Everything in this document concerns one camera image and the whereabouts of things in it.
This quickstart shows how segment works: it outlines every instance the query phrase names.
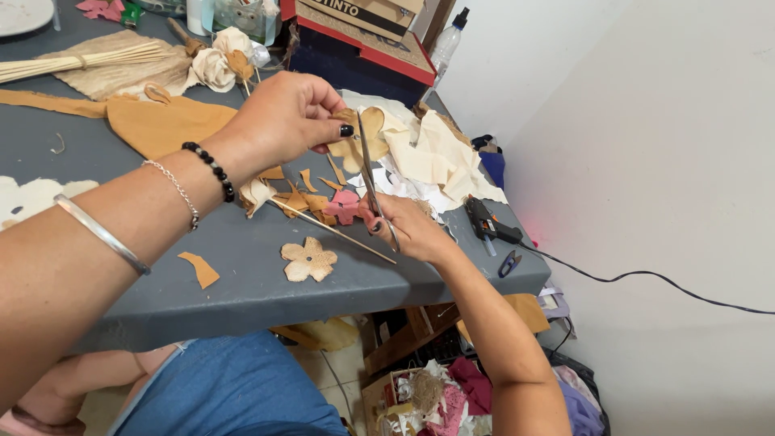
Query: black beaded bracelet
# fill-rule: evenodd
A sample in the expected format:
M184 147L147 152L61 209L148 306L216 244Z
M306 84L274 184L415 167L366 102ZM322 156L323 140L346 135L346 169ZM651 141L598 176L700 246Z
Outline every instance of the black beaded bracelet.
M233 202L235 197L234 187L232 186L232 183L229 182L229 179L226 177L226 173L223 172L223 168L221 168L221 166L215 162L215 159L212 156L210 156L210 154L207 151L202 150L202 148L199 147L199 144L195 142L184 142L183 149L193 151L199 157L201 157L201 159L205 161L206 164L210 165L210 167L212 168L212 174L214 174L218 178L218 180L221 181L221 184L223 185L223 193L226 196L224 201Z

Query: white plate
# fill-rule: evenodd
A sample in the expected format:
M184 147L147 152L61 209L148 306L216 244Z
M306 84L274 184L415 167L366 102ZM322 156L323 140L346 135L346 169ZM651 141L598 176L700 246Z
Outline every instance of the white plate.
M51 0L0 0L0 36L44 26L53 16Z

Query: hand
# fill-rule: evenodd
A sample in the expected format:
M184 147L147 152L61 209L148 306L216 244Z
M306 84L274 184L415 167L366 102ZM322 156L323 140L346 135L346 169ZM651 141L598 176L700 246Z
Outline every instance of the hand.
M393 224L402 254L430 262L434 266L450 255L462 254L452 238L444 233L439 224L428 218L415 202L379 192L376 196L385 218ZM382 218L374 217L374 212L369 208L368 196L360 200L358 212L369 233L379 236L395 248L393 234Z
M310 148L325 153L325 145L353 134L352 127L331 114L345 109L329 83L311 74L280 71L261 82L239 112L215 135L202 141L220 157L239 165L246 177L301 156Z

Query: denim shorts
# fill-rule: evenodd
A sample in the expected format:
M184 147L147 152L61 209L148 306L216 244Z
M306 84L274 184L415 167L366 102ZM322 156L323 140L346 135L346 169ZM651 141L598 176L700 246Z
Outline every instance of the denim shorts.
M108 436L229 434L348 435L336 408L268 330L185 342L108 432Z

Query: black nail polish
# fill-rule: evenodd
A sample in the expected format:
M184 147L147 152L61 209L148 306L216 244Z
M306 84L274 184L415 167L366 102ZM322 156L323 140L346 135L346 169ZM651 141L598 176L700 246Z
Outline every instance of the black nail polish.
M339 128L339 135L343 138L351 137L355 133L355 128L350 124L345 124Z

